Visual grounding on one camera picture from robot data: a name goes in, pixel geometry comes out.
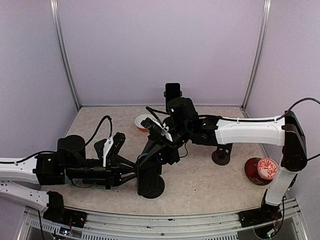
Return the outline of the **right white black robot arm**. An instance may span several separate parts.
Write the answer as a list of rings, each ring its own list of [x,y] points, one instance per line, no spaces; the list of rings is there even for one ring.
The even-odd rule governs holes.
[[[187,142],[214,146],[212,157],[219,165],[230,160],[233,144],[253,143],[281,146],[282,161],[257,208],[256,218],[266,222],[275,212],[295,176],[308,162],[306,138],[295,114],[288,110],[281,116],[267,118],[224,118],[199,115],[190,98],[177,97],[167,102],[168,117],[158,123],[150,118],[142,121],[149,131],[148,141],[137,158],[137,193],[147,199],[164,191],[162,166],[179,162],[179,149]]]

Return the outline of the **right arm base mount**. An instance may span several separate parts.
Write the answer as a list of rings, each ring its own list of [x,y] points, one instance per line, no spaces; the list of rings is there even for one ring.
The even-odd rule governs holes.
[[[241,227],[246,228],[279,220],[283,217],[283,214],[279,204],[276,206],[267,204],[264,196],[260,207],[240,211],[238,217]]]

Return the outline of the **black pole phone stand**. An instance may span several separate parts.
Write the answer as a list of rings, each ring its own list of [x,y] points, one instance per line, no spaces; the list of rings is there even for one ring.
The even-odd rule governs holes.
[[[150,192],[147,192],[146,194],[143,195],[143,197],[146,198],[146,199],[156,199],[156,198],[158,198],[159,196],[162,195],[164,190],[165,190],[165,181],[159,175],[158,179],[157,179],[157,184],[156,184],[155,189],[153,189]]]
[[[175,99],[175,98],[179,98],[182,96],[182,91],[181,90],[174,90],[174,91],[169,91],[166,90],[164,92],[164,97],[165,97],[165,111],[167,114],[169,114],[169,108],[168,108],[168,103],[169,101]],[[165,123],[167,126],[172,125],[172,121],[170,116],[167,116],[164,120],[163,123]]]

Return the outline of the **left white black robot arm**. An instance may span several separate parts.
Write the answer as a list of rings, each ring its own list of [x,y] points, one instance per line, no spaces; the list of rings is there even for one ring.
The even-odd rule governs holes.
[[[135,163],[119,156],[125,135],[95,143],[97,159],[86,159],[87,143],[79,135],[69,135],[57,141],[56,151],[40,151],[17,161],[0,163],[1,179],[28,182],[41,186],[64,185],[83,180],[85,184],[105,186],[107,190],[135,178]]]

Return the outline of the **black teal phone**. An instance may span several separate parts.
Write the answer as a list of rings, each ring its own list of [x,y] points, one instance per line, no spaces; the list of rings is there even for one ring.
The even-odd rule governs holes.
[[[168,82],[165,84],[164,97],[168,100],[182,96],[181,85],[177,82]]]

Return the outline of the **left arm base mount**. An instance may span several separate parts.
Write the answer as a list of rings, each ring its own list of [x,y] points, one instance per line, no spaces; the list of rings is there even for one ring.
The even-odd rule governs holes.
[[[63,196],[56,191],[48,191],[47,209],[43,218],[69,227],[83,228],[87,220],[87,213],[80,210],[65,208]]]

